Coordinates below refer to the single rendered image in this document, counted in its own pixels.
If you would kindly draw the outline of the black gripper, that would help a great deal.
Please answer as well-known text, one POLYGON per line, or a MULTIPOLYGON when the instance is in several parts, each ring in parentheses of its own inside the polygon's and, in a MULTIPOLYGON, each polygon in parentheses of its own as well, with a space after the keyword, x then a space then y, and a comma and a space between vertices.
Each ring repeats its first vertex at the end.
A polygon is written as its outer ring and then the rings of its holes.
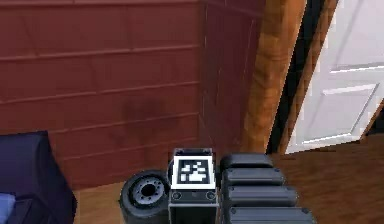
POLYGON ((162 170, 144 170, 129 178, 119 198, 124 224, 169 224, 169 190, 162 170))

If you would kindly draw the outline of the dark blue sofa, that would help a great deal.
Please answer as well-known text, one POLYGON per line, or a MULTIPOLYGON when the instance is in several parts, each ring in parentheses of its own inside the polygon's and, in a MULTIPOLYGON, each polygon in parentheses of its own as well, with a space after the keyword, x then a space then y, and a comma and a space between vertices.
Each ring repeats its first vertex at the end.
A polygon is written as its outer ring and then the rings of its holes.
POLYGON ((0 135, 0 224, 74 224, 76 209, 46 131, 0 135))

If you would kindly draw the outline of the white panelled room door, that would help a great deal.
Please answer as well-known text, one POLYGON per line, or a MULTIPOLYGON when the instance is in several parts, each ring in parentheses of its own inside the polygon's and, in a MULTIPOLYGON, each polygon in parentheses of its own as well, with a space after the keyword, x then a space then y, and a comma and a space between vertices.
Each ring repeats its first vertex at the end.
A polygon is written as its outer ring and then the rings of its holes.
POLYGON ((384 101, 384 0, 335 0, 284 152, 359 140, 384 101))

